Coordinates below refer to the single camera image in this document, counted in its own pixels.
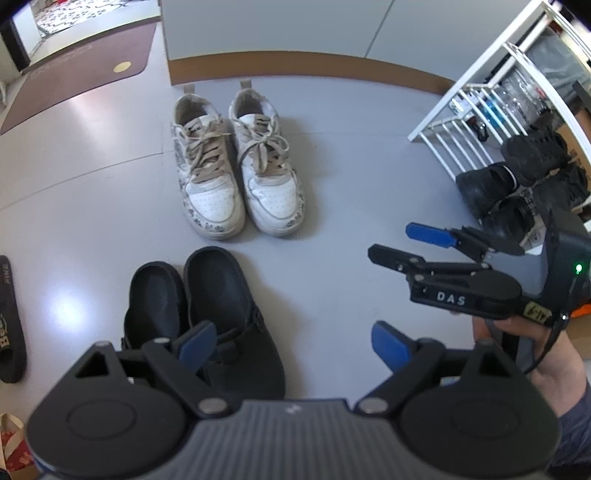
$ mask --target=beige shoelace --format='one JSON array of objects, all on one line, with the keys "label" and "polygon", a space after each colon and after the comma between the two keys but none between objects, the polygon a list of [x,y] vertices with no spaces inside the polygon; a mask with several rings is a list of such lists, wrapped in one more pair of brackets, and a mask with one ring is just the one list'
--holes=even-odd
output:
[{"label": "beige shoelace", "polygon": [[191,120],[180,129],[180,136],[186,142],[189,158],[189,176],[194,183],[219,177],[225,162],[223,137],[230,135],[213,130],[214,122],[203,128],[199,119]]},{"label": "beige shoelace", "polygon": [[285,160],[290,145],[277,132],[277,125],[270,119],[259,118],[254,127],[242,124],[248,131],[251,140],[246,144],[240,155],[240,162],[251,152],[254,152],[254,168],[257,175],[273,176],[285,173]]}]

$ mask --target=bag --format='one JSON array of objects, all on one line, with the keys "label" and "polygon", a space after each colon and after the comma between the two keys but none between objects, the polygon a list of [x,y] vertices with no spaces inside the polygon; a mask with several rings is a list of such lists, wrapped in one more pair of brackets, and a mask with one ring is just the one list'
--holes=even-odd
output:
[{"label": "bag", "polygon": [[41,475],[25,442],[25,426],[9,413],[0,414],[0,469],[11,480],[36,480]]}]

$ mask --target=brown mat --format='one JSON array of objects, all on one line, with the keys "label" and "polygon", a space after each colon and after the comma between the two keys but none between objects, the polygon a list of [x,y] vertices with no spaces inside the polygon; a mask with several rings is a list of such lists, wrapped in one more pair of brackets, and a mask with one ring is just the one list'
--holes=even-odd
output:
[{"label": "brown mat", "polygon": [[156,24],[142,25],[82,45],[33,70],[22,84],[0,135],[68,98],[141,73]]}]

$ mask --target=screw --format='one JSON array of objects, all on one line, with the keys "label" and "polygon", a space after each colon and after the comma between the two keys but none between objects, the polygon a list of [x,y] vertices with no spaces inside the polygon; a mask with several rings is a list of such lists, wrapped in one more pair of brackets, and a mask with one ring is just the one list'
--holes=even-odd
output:
[{"label": "screw", "polygon": [[220,413],[226,411],[228,404],[222,398],[204,398],[197,404],[197,408],[205,415],[219,415]]},{"label": "screw", "polygon": [[388,409],[388,402],[378,397],[368,397],[360,401],[358,406],[367,415],[379,415]]}]

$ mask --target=black sandal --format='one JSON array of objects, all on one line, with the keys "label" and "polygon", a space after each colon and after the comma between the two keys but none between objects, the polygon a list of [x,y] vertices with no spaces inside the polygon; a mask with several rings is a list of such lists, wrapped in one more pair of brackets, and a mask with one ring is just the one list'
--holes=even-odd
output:
[{"label": "black sandal", "polygon": [[242,400],[282,400],[285,373],[279,353],[234,256],[205,247],[184,268],[191,325],[209,320],[217,329],[217,350],[203,378],[238,408]]},{"label": "black sandal", "polygon": [[121,348],[140,348],[158,337],[174,340],[188,329],[187,300],[176,269],[165,262],[139,267],[129,286]]},{"label": "black sandal", "polygon": [[2,282],[0,282],[0,380],[16,383],[27,367],[27,349],[18,317],[10,262],[0,255]]}]

